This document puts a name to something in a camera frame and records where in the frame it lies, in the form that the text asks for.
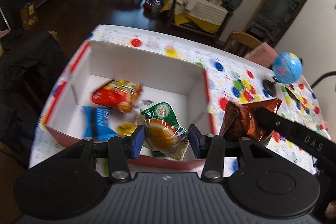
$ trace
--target pillow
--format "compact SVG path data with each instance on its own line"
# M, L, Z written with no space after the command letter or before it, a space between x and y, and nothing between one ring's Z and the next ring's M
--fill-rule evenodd
M273 65L277 57L277 52L265 42L244 56L245 59L266 68Z

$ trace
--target red snack bag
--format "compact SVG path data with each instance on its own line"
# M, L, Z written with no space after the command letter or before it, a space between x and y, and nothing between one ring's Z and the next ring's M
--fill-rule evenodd
M141 85L112 79L92 93L92 102L120 112L130 112L141 90Z
M229 101L226 105L219 135L230 142L237 142L241 137L248 137L266 146L272 131L260 128L254 119L254 111L259 107L264 107L273 113L277 113L281 103L282 101L277 98L245 105Z

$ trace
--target brown foil bag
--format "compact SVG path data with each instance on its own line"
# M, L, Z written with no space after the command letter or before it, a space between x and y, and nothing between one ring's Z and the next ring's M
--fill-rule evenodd
M259 107L264 107L273 113L277 113L281 103L282 101L277 98L245 105L229 101L226 105L219 135L229 142L237 142L241 137L248 137L261 143L265 142L272 134L272 131L259 127L253 113Z

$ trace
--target blue gripper pad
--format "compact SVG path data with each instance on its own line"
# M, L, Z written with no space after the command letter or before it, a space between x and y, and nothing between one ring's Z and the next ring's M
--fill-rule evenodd
M143 142L145 141L145 126L137 126L131 135L132 159L137 159L140 154Z

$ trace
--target metal screw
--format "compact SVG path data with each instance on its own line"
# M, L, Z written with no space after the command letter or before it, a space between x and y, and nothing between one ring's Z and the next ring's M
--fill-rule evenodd
M209 170L209 171L206 171L204 175L208 179L218 179L221 176L221 173L215 170Z
M118 180L123 180L128 177L128 173L125 171L115 171L112 173L112 177Z

